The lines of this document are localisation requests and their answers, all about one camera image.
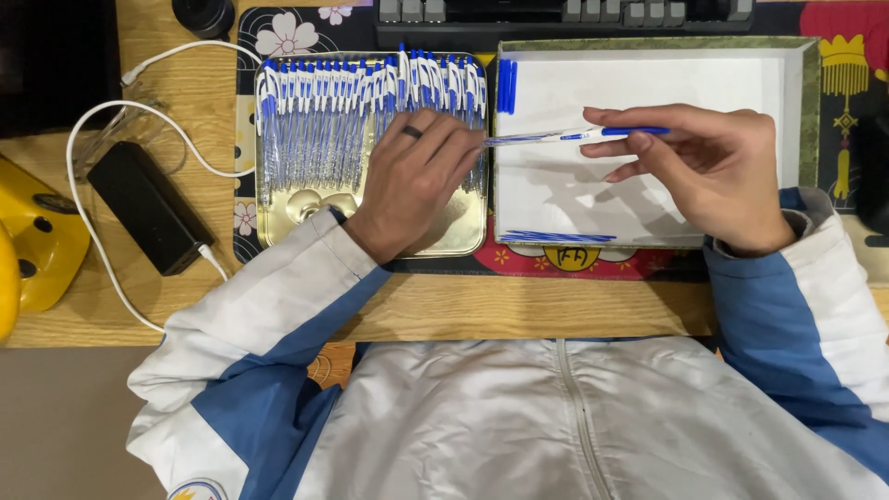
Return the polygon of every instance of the jacket sleeve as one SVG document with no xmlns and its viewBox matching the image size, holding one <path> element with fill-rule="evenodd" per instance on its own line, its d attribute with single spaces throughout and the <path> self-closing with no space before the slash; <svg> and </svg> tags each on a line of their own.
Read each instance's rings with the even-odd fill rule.
<svg viewBox="0 0 889 500">
<path fill-rule="evenodd" d="M 827 195 L 781 192 L 802 238 L 734 259 L 705 247 L 725 361 L 889 483 L 886 323 Z"/>
<path fill-rule="evenodd" d="M 127 450 L 171 496 L 198 480 L 228 500 L 292 497 L 340 390 L 321 391 L 307 366 L 390 276 L 337 216 L 319 212 L 170 316 L 130 375 L 147 404 Z"/>
</svg>

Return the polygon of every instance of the black ring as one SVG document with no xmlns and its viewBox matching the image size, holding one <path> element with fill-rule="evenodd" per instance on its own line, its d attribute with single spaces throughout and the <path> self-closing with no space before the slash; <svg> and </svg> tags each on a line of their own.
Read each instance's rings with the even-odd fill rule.
<svg viewBox="0 0 889 500">
<path fill-rule="evenodd" d="M 423 136 L 423 132 L 417 130 L 417 128 L 412 127 L 410 125 L 405 125 L 404 128 L 401 129 L 401 133 L 406 133 L 407 135 L 410 135 L 414 139 L 419 139 L 420 137 Z"/>
</svg>

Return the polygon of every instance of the fingernail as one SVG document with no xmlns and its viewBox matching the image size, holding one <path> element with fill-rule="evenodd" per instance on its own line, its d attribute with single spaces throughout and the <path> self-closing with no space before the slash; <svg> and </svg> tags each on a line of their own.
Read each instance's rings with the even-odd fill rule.
<svg viewBox="0 0 889 500">
<path fill-rule="evenodd" d="M 644 153 L 654 144 L 654 136 L 648 132 L 633 132 L 627 138 L 627 144 L 636 153 Z"/>
</svg>

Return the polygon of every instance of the wrist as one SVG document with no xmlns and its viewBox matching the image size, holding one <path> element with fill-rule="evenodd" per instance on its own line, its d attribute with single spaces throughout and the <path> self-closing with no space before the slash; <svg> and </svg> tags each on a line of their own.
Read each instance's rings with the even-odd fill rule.
<svg viewBox="0 0 889 500">
<path fill-rule="evenodd" d="M 767 227 L 769 229 L 761 230 L 756 238 L 739 243 L 725 243 L 732 249 L 733 254 L 748 259 L 774 254 L 799 240 L 796 232 L 783 215 L 778 221 L 768 224 Z"/>
<path fill-rule="evenodd" d="M 387 241 L 385 232 L 376 228 L 371 221 L 356 213 L 342 224 L 352 241 L 378 264 L 385 264 L 394 259 L 402 248 L 395 242 Z"/>
</svg>

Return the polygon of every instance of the white and blue jacket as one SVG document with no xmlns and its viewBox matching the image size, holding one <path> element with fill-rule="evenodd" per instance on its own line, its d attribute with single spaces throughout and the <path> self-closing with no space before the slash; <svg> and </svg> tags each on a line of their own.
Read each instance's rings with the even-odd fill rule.
<svg viewBox="0 0 889 500">
<path fill-rule="evenodd" d="M 127 449 L 193 500 L 889 498 L 886 324 L 826 196 L 782 202 L 795 245 L 704 250 L 725 362 L 677 336 L 375 343 L 323 391 L 307 366 L 389 273 L 316 214 L 170 317 Z"/>
</svg>

